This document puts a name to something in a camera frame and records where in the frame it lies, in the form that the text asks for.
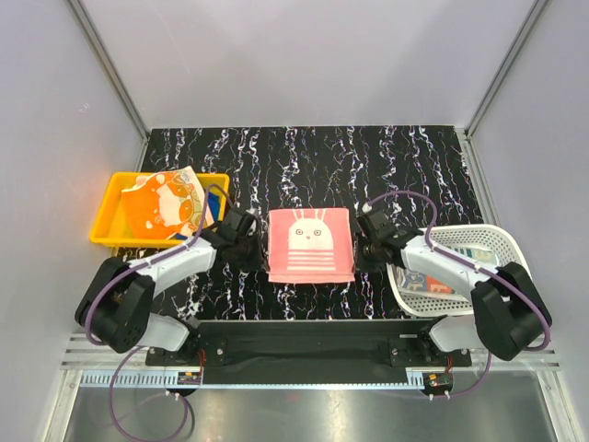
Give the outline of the multicolour rabbit letter towel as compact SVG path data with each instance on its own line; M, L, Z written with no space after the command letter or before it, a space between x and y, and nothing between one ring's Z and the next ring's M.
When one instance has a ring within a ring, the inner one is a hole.
M452 247L452 250L475 261L486 262L489 264L499 263L497 255L488 249ZM457 295L457 291L451 286L441 283L426 273L414 272L396 267L394 270L394 276L400 293L416 292L427 297L436 297L438 294Z

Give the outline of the pink white towel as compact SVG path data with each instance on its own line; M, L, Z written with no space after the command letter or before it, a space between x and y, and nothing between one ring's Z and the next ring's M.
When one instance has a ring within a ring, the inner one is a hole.
M350 213L346 208L269 212L269 281L343 284L354 280Z

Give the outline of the orange patterned towel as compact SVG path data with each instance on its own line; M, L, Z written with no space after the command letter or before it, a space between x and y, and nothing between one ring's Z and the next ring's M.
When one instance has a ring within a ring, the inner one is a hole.
M134 238L170 239L214 222L204 197L196 173L186 167L137 177L121 192L121 204Z

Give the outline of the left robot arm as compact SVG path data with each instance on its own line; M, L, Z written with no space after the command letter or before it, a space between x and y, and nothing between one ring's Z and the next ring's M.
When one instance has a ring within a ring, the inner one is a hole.
M231 208L225 218L179 245L146 258L105 260L75 311L94 345L118 354L136 347L161 349L181 365L198 355L196 328L182 320L155 314L154 299L197 273L228 263L253 272L262 267L259 218L254 210Z

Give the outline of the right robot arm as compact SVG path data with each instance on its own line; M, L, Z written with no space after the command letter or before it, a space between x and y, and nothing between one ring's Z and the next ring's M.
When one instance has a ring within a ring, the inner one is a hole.
M393 265L425 273L450 286L470 303L472 313L441 315L418 341L423 362L438 365L451 352L483 348L503 361L523 351L545 349L552 319L528 272L520 263L492 266L431 238L432 230L398 227L380 210L357 217L361 234L357 263Z

